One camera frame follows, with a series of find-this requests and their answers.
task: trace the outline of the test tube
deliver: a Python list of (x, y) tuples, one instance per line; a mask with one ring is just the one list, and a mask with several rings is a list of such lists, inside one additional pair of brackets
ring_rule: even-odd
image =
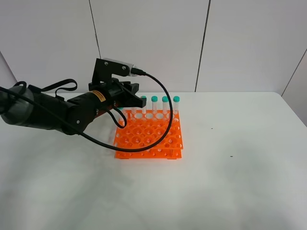
[(119, 115), (119, 122), (124, 123), (124, 119), (121, 115)]
[(131, 120), (135, 120), (136, 107), (131, 107)]
[(174, 99), (174, 114), (178, 113), (180, 97), (175, 96)]
[(166, 96), (164, 96), (162, 98), (162, 102), (163, 102), (163, 118), (164, 120), (166, 120), (166, 115), (167, 115), (167, 109), (168, 109), (168, 98)]
[(156, 114), (157, 108), (158, 108), (158, 97), (157, 96), (152, 96), (152, 103), (153, 103), (153, 114)]
[(146, 105), (142, 108), (143, 116), (146, 116)]
[(128, 118), (126, 108), (123, 108), (122, 112), (123, 112), (124, 116), (125, 116), (126, 118)]

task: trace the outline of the white table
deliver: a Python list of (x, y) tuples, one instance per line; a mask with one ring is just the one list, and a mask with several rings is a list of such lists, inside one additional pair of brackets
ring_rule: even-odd
[[(172, 95), (176, 161), (117, 160), (82, 137), (0, 121), (0, 229), (307, 229), (307, 128), (279, 95)], [(111, 143), (114, 128), (103, 115), (86, 132)]]

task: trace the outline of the wire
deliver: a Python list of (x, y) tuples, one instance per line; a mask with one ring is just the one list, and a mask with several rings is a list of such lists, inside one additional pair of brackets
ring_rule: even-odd
[(166, 128), (166, 131), (165, 133), (153, 144), (151, 145), (148, 145), (146, 147), (143, 147), (143, 148), (140, 148), (140, 149), (124, 149), (124, 148), (119, 148), (119, 147), (116, 147), (116, 146), (113, 146), (113, 145), (108, 145), (106, 143), (103, 143), (83, 132), (80, 132), (77, 128), (75, 128), (73, 125), (69, 124), (68, 122), (66, 122), (65, 120), (63, 120), (61, 117), (59, 117), (58, 115), (56, 115), (55, 113), (53, 113), (52, 111), (50, 111), (49, 109), (45, 108), (44, 106), (40, 105), (39, 103), (21, 95), (21, 94), (18, 94), (16, 92), (13, 92), (11, 90), (8, 90), (8, 89), (5, 89), (3, 87), (0, 86), (0, 91), (3, 91), (3, 92), (6, 92), (8, 94), (11, 94), (17, 98), (20, 98), (36, 107), (39, 107), (40, 109), (44, 110), (45, 112), (49, 113), (50, 115), (52, 115), (53, 117), (55, 117), (57, 120), (59, 120), (63, 125), (67, 126), (68, 128), (72, 129), (73, 131), (75, 131), (78, 135), (88, 139), (89, 141), (97, 144), (97, 145), (100, 145), (102, 147), (105, 147), (107, 149), (111, 149), (111, 150), (115, 150), (115, 151), (121, 151), (121, 152), (142, 152), (142, 151), (146, 151), (148, 149), (151, 149), (152, 147), (156, 146), (157, 144), (159, 144), (168, 134), (171, 126), (172, 126), (172, 118), (173, 118), (173, 106), (172, 106), (172, 101), (171, 101), (171, 97), (167, 91), (167, 89), (165, 88), (165, 86), (157, 79), (155, 78), (154, 76), (140, 70), (140, 69), (135, 69), (135, 68), (132, 68), (131, 72), (135, 73), (135, 74), (138, 74), (138, 75), (144, 75), (144, 76), (147, 76), (149, 78), (151, 78), (152, 80), (154, 80), (155, 82), (157, 82), (161, 88), (164, 90), (164, 92), (166, 93), (166, 96), (168, 98), (168, 101), (169, 101), (169, 109), (170, 109), (170, 116), (169, 116), (169, 122), (168, 122), (168, 126)]
[(123, 125), (123, 126), (120, 125), (120, 124), (117, 122), (116, 118), (114, 117), (113, 113), (111, 113), (110, 110), (107, 110), (107, 109), (102, 109), (102, 110), (106, 111), (106, 112), (111, 116), (112, 120), (114, 121), (114, 123), (115, 123), (115, 125), (116, 125), (117, 127), (119, 127), (119, 128), (124, 128), (124, 127), (126, 127), (126, 125), (127, 125), (127, 119), (126, 119), (125, 115), (124, 115), (119, 109), (117, 109), (114, 105), (112, 105), (112, 108), (113, 108), (116, 112), (118, 112), (119, 115), (123, 118), (123, 120), (124, 120), (124, 125)]

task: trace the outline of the rack hole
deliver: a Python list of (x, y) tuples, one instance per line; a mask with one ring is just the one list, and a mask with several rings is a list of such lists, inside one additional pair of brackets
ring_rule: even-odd
[(134, 115), (134, 117), (136, 119), (141, 119), (143, 117), (143, 114), (137, 113), (137, 114)]
[(155, 117), (158, 118), (158, 119), (162, 119), (163, 118), (163, 114), (158, 113), (158, 114), (155, 115)]
[(151, 135), (153, 133), (153, 130), (151, 128), (147, 128), (144, 130), (144, 133), (147, 135)]
[[(169, 114), (166, 115), (166, 118), (169, 119)], [(175, 118), (175, 115), (173, 114), (173, 119)]]
[(170, 144), (176, 144), (176, 143), (177, 143), (177, 139), (175, 139), (175, 138), (169, 138), (169, 139), (168, 139), (168, 142), (169, 142)]
[(147, 119), (152, 119), (152, 117), (153, 117), (153, 114), (146, 114), (146, 116), (145, 116)]
[(138, 121), (136, 121), (135, 124), (136, 124), (137, 127), (140, 127), (140, 126), (142, 126), (142, 121), (138, 120)]
[(146, 126), (147, 127), (150, 127), (150, 126), (152, 126), (153, 125), (153, 122), (152, 121), (146, 121)]
[(164, 130), (161, 129), (161, 128), (158, 128), (156, 131), (155, 131), (156, 134), (158, 135), (162, 135), (164, 133)]
[(133, 138), (132, 138), (132, 142), (133, 142), (134, 144), (138, 144), (138, 143), (141, 142), (141, 138), (139, 138), (139, 137), (133, 137)]
[(132, 132), (136, 135), (139, 135), (142, 133), (142, 130), (140, 128), (135, 128)]
[(175, 134), (176, 134), (176, 130), (174, 130), (174, 129), (171, 128), (171, 129), (169, 130), (168, 134), (169, 134), (169, 135), (175, 135)]
[(123, 144), (127, 144), (129, 142), (129, 138), (128, 137), (122, 137), (119, 141)]
[(151, 139), (150, 137), (147, 137), (147, 138), (145, 139), (145, 142), (146, 142), (147, 144), (149, 144), (149, 143), (152, 142), (152, 139)]

